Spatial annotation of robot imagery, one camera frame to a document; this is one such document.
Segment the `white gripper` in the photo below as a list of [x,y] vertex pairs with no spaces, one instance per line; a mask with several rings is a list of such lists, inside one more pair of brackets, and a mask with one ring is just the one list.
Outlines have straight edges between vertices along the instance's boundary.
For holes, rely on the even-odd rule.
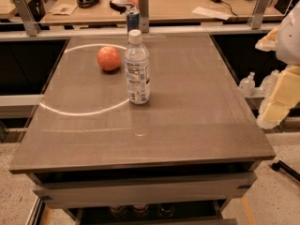
[[272,129],[300,102],[300,4],[294,6],[280,26],[261,38],[255,48],[263,52],[276,50],[278,60],[291,64],[277,75],[272,93],[264,99],[256,120],[259,128]]

